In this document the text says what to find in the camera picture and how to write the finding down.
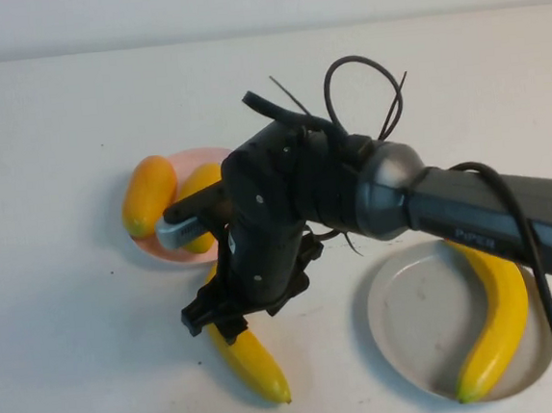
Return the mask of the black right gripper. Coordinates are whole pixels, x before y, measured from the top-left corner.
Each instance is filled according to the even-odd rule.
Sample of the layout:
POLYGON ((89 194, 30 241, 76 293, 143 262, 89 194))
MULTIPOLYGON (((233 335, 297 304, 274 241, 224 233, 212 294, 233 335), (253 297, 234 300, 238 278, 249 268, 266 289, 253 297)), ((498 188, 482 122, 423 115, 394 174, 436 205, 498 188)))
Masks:
POLYGON ((305 229, 301 221, 264 229, 247 219, 235 219, 228 227, 223 284, 211 274, 181 311, 181 321, 191 335, 220 321, 218 331, 224 340, 235 342, 248 330, 243 316, 258 311, 274 315, 302 294, 310 285, 305 269, 323 252, 320 238, 306 234, 305 229), (232 315, 240 316, 221 321, 226 303, 232 315))

